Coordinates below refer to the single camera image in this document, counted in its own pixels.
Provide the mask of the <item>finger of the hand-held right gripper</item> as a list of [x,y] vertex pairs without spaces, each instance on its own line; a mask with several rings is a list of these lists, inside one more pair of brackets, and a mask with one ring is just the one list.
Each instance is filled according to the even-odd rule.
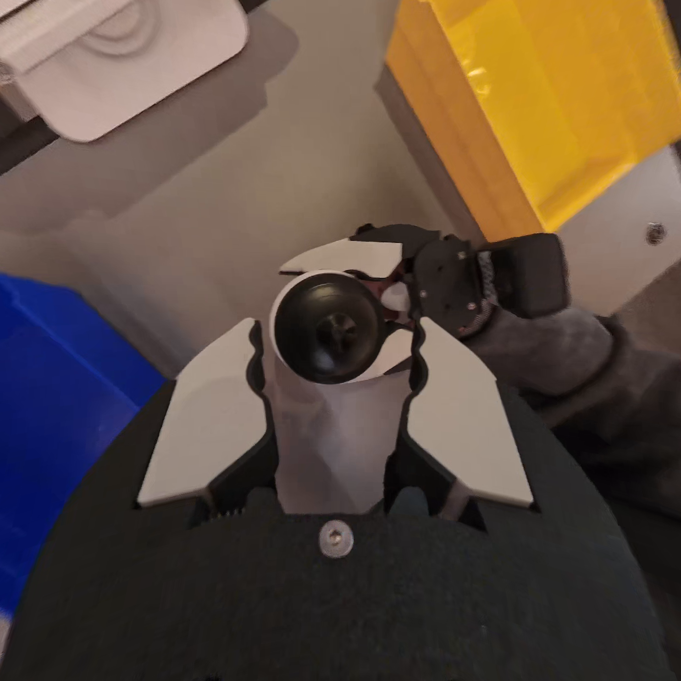
[[383,342],[379,353],[366,370],[366,380],[376,379],[400,372],[401,366],[411,363],[413,343],[413,329],[405,326],[396,326]]
[[278,272],[280,275],[302,275],[330,270],[379,281],[389,278],[402,260],[401,243],[346,238],[304,251],[280,266]]

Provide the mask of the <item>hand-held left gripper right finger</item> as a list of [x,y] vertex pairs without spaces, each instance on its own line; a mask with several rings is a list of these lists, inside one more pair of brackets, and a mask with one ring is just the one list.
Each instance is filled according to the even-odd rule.
[[415,324],[410,393],[385,469],[385,513],[404,492],[430,517],[455,502],[533,511],[535,498],[497,379],[430,317]]

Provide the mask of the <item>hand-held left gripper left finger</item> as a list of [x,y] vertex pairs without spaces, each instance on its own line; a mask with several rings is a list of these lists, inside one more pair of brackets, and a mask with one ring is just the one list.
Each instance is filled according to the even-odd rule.
[[142,481],[147,508],[201,498],[218,514],[276,489],[277,438],[262,359],[261,324],[243,319],[181,371]]

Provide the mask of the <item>blue plastic bin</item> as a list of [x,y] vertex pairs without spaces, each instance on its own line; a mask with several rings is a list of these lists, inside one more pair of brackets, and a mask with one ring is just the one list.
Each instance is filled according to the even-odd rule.
[[73,490],[165,382],[81,295],[1,274],[1,617]]

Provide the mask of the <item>yellow plastic bin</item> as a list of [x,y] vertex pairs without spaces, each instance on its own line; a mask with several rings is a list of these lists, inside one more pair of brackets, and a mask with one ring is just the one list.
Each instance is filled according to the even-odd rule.
[[557,231],[680,138],[663,1],[400,1],[386,65],[489,241]]

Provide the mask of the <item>person's dark clothing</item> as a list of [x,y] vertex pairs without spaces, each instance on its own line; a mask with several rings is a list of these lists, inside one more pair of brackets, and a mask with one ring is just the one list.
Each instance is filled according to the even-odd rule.
[[660,614],[680,624],[680,430],[613,441],[567,423],[552,432],[609,503]]

